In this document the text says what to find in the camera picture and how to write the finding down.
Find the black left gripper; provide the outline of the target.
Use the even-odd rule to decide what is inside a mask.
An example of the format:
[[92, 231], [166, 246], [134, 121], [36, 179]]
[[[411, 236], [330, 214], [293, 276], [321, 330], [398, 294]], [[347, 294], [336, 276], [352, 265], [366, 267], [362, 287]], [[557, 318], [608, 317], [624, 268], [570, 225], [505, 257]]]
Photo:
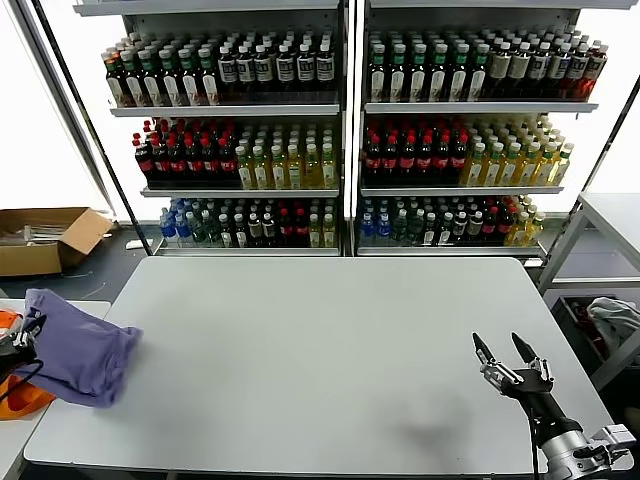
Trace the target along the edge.
[[46, 316], [35, 313], [28, 318], [28, 331], [20, 330], [13, 334], [12, 344], [1, 347], [1, 372], [12, 373], [14, 370], [31, 364], [36, 359], [35, 350], [29, 347], [31, 336], [38, 336], [46, 322]]

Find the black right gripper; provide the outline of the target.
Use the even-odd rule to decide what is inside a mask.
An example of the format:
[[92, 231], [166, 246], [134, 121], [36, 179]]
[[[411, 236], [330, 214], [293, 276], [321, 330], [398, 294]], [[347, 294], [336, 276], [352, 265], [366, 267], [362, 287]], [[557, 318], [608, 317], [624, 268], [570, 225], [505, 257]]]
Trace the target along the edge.
[[511, 338], [529, 369], [514, 372], [506, 367], [495, 359], [482, 338], [476, 332], [472, 333], [475, 354], [485, 380], [504, 396], [519, 402], [533, 428], [535, 440], [550, 440], [577, 431], [578, 422], [564, 414], [551, 394], [553, 375], [548, 360], [537, 355], [517, 333], [512, 332]]

